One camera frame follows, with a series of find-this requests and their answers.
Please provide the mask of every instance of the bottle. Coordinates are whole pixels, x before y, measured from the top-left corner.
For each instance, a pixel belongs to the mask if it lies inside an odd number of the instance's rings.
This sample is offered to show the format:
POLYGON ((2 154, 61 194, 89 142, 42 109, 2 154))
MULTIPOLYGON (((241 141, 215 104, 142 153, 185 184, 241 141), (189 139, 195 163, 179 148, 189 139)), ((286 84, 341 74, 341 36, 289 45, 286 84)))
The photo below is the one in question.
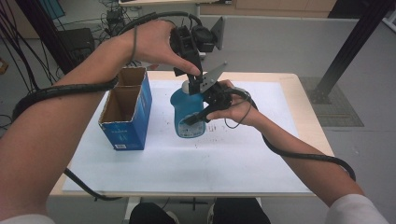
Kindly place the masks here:
POLYGON ((181 138, 194 138, 205 132, 205 122, 198 121, 192 125, 183 120, 191 115, 198 114, 204 109, 203 95, 201 93, 189 95, 188 81, 182 88, 175 91, 171 96, 171 105, 175 108, 175 131, 181 138))

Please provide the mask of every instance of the cardboard box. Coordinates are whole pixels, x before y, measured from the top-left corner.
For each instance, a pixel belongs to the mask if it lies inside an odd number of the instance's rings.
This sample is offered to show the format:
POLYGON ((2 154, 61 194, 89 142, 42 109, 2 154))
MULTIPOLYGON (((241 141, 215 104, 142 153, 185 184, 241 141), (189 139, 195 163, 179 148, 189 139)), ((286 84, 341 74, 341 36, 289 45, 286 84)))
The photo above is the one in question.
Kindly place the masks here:
POLYGON ((145 68, 124 68, 107 96, 99 126, 116 150, 143 150, 149 126, 151 90, 145 68))

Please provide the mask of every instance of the shoe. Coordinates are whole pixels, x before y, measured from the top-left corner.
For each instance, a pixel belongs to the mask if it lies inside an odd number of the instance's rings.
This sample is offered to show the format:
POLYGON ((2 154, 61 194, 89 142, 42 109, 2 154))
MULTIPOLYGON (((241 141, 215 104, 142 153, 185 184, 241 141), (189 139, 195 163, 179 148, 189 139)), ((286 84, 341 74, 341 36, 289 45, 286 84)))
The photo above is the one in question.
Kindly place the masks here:
POLYGON ((178 221, 177 216, 175 215, 175 213, 171 212, 171 211, 167 211, 166 214, 171 217, 176 224, 180 224, 180 222, 178 221))
POLYGON ((215 204, 213 203, 212 206, 209 208, 209 212, 207 212, 207 224, 213 224, 213 216, 215 213, 213 212, 213 208, 215 207, 215 204))

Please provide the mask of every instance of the white sleeve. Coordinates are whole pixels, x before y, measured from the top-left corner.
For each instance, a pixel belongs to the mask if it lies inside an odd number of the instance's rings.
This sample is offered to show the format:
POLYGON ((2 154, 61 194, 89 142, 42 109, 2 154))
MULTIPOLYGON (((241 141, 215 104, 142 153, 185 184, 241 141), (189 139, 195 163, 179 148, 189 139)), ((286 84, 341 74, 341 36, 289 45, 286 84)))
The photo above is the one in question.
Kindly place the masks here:
POLYGON ((4 221, 0 221, 0 224, 55 224, 55 222, 53 222, 49 217, 31 214, 12 217, 4 221))
POLYGON ((359 194, 348 194, 330 207, 326 224, 389 224, 373 203, 359 194))

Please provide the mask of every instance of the wire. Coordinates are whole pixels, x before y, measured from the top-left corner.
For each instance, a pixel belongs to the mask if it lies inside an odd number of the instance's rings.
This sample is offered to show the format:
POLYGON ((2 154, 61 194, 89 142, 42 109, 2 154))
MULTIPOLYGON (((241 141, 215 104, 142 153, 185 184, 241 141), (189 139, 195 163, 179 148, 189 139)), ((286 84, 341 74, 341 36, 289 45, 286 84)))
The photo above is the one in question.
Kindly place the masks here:
POLYGON ((137 25, 134 27, 134 49, 132 50, 132 57, 131 61, 134 60, 134 55, 136 54, 136 49, 137 49, 137 25))
POLYGON ((31 105, 59 96, 87 93, 87 92, 99 92, 99 91, 109 91, 113 89, 118 83, 118 78, 115 77, 107 83, 100 84, 72 84, 64 86, 52 86, 46 89, 36 91, 30 95, 22 98, 14 108, 12 113, 12 120, 17 119, 17 117, 23 113, 31 105))
POLYGON ((227 119, 224 119, 225 125, 227 125, 227 127, 230 128, 230 129, 235 129, 236 127, 238 127, 238 126, 242 123, 242 121, 244 121, 244 119, 247 117, 248 112, 250 112, 251 105, 252 105, 252 99, 251 99, 250 93, 248 93, 248 91, 245 91, 245 95, 246 95, 247 98, 244 99, 244 101, 239 102, 239 103, 237 103, 237 104, 235 104, 235 105, 231 105, 231 106, 236 106, 236 105, 240 105, 240 104, 242 104, 242 103, 244 103, 244 102, 249 102, 249 107, 248 107, 247 113, 244 115, 244 117, 242 117, 241 120, 239 120, 239 121, 237 122, 237 124, 236 124, 235 126, 233 126, 233 127, 231 127, 230 125, 228 125, 227 119))
MULTIPOLYGON (((0 17, 1 16, 4 17, 3 18, 3 22, 7 21, 8 24, 12 26, 12 24, 10 24, 10 21, 9 21, 7 15, 0 10, 0 17)), ((18 55, 21 57, 24 65, 26 67, 26 70, 27 70, 27 73, 28 73, 28 76, 29 76, 29 79, 30 79, 31 83, 33 84, 33 86, 35 87, 36 90, 40 90, 40 88, 37 86, 37 83, 35 82, 35 76, 33 75, 32 68, 30 67, 29 63, 27 62, 27 59, 24 56, 21 48, 19 48, 18 44, 13 41, 13 39, 10 36, 10 34, 7 32, 7 29, 3 26, 2 22, 0 22, 0 30, 3 32, 3 35, 8 40, 9 44, 15 49, 15 51, 17 51, 18 55)))
POLYGON ((22 40, 22 42, 26 45, 26 47, 33 53, 33 55, 35 56, 35 58, 38 60, 38 62, 41 64, 41 66, 42 66, 42 68, 44 69, 44 71, 45 71, 45 73, 47 74, 47 78, 48 78, 48 80, 49 80, 49 82, 52 84, 52 80, 51 80, 51 78, 53 77, 53 75, 52 75, 52 73, 50 72, 50 66, 49 66, 49 63, 48 63, 48 58, 47 58, 47 53, 46 53, 46 51, 45 51, 45 49, 44 49, 44 46, 43 46, 43 43, 42 43, 42 41, 41 41, 41 47, 42 47, 42 49, 43 49, 43 52, 44 52, 44 55, 45 55, 45 59, 46 59, 46 62, 47 62, 47 65, 45 65, 44 63, 43 63, 43 61, 40 59, 40 57, 35 53, 35 51, 33 50, 33 48, 29 45, 29 43, 23 38, 23 36, 21 35, 21 33, 19 33, 19 31, 16 29, 16 27, 14 26, 14 25, 12 25, 12 24, 10 24, 10 26, 11 26, 11 28, 14 30, 14 32, 15 32, 15 34, 17 35, 16 37, 15 37, 15 39, 20 39, 20 40, 22 40))
POLYGON ((90 187, 88 187, 81 179, 79 179, 71 170, 66 168, 64 170, 64 174, 69 177, 71 180, 73 180, 76 184, 78 184, 82 189, 84 189, 87 193, 89 193, 92 197, 95 198, 95 201, 98 199, 103 200, 103 201, 116 201, 118 199, 121 199, 121 197, 107 197, 106 195, 99 194, 92 190, 90 187))
MULTIPOLYGON (((14 23, 14 26, 16 27, 16 26, 17 26, 17 23, 15 22, 14 13, 12 12, 11 7, 9 6, 8 0, 6 0, 6 4, 7 4, 7 7, 8 7, 8 11, 9 11, 10 14, 11 14, 11 18, 12 18, 12 21, 13 21, 13 23, 14 23)), ((5 10, 5 7, 3 6, 3 4, 2 4, 1 2, 0 2, 0 6, 1 6, 1 8, 3 9, 3 11, 6 11, 6 10, 5 10)), ((12 36, 14 37, 14 39, 17 41, 17 44, 19 45, 18 39, 16 39, 16 34, 15 34, 15 32, 13 32, 13 30, 11 30, 9 27, 8 27, 7 29, 8 29, 8 32, 9 32, 9 33, 12 33, 12 36)))
POLYGON ((157 20, 158 18, 162 18, 162 17, 176 17, 176 16, 188 17, 190 19, 195 20, 198 25, 202 25, 202 22, 198 17, 191 15, 190 13, 187 13, 187 12, 180 12, 180 11, 162 12, 162 13, 153 12, 146 16, 140 17, 134 21, 129 22, 120 30, 118 35, 121 35, 121 34, 127 32, 128 30, 133 29, 136 25, 140 25, 140 24, 146 23, 148 21, 157 20))
MULTIPOLYGON (((254 108, 258 109, 252 99, 251 99, 251 104, 254 108)), ((304 153, 295 153, 295 152, 284 151, 284 150, 281 150, 281 149, 275 147, 274 145, 272 145, 263 134, 262 134, 262 140, 271 149, 271 151, 273 151, 275 154, 282 156, 282 157, 289 157, 289 158, 300 159, 300 160, 327 161, 327 162, 335 163, 335 164, 343 167, 348 172, 350 178, 352 178, 354 181, 356 181, 355 172, 346 161, 343 161, 343 160, 335 158, 335 157, 326 156, 326 155, 304 154, 304 153)))
POLYGON ((164 209, 164 208, 166 207, 166 205, 168 205, 170 199, 171 199, 171 198, 168 197, 168 199, 166 200, 166 202, 165 202, 165 204, 163 205, 162 209, 164 209))
POLYGON ((20 67, 19 67, 18 64, 17 64, 17 61, 16 61, 15 58, 14 58, 14 55, 12 55, 11 49, 8 47, 8 45, 7 45, 7 43, 6 43, 6 40, 4 40, 4 38, 3 38, 1 35, 0 35, 0 38, 2 39, 4 45, 6 46, 8 52, 9 52, 9 55, 10 55, 11 58, 12 58, 12 61, 13 61, 13 62, 15 63, 15 65, 17 66, 17 69, 18 69, 18 71, 20 72, 22 81, 23 81, 23 83, 25 84, 26 89, 28 90, 28 92, 30 92, 31 89, 29 89, 29 86, 27 85, 26 79, 24 78, 23 73, 22 73, 20 67))
POLYGON ((42 41, 42 40, 40 40, 40 44, 41 44, 41 48, 43 49, 43 52, 44 52, 44 57, 45 57, 45 59, 46 59, 46 68, 47 68, 47 69, 44 69, 44 72, 45 72, 46 75, 47 75, 47 79, 49 80, 50 85, 53 85, 52 80, 55 80, 55 77, 54 77, 54 76, 52 75, 52 73, 50 72, 49 59, 48 59, 48 57, 47 57, 47 52, 46 52, 46 49, 44 48, 44 44, 43 44, 43 41, 42 41))
POLYGON ((9 119, 9 122, 8 122, 8 123, 6 123, 6 124, 0 124, 0 129, 7 130, 7 126, 11 125, 12 119, 11 119, 11 117, 10 117, 9 115, 0 115, 0 118, 1 118, 1 117, 4 117, 4 118, 9 119))
POLYGON ((55 76, 56 76, 57 78, 61 79, 61 76, 59 75, 59 71, 62 72, 62 69, 61 69, 60 66, 58 66, 58 67, 56 68, 55 76))

